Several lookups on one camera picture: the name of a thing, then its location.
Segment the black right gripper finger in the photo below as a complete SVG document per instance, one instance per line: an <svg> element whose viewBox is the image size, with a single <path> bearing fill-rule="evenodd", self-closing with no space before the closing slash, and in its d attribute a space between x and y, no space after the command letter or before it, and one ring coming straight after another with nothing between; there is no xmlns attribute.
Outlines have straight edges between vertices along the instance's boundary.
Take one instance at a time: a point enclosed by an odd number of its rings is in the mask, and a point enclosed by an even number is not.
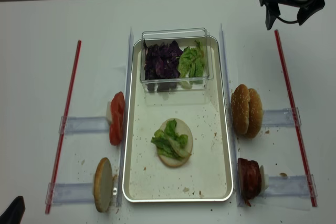
<svg viewBox="0 0 336 224"><path fill-rule="evenodd" d="M266 3L266 28L271 30L275 20L280 16L280 9L277 3Z"/></svg>
<svg viewBox="0 0 336 224"><path fill-rule="evenodd" d="M313 14L322 10L324 8L324 0L316 0L307 7L300 8L297 13L297 21L299 26L301 26L305 21L308 20Z"/></svg>

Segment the black left arm gripper tip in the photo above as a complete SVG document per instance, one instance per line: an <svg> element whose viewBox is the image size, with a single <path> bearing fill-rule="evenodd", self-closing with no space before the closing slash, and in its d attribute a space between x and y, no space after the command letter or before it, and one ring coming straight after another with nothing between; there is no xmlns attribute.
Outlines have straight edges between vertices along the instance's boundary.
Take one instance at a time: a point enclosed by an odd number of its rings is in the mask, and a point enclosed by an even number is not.
<svg viewBox="0 0 336 224"><path fill-rule="evenodd" d="M25 212L23 196L17 196L0 217L0 224L20 224Z"/></svg>

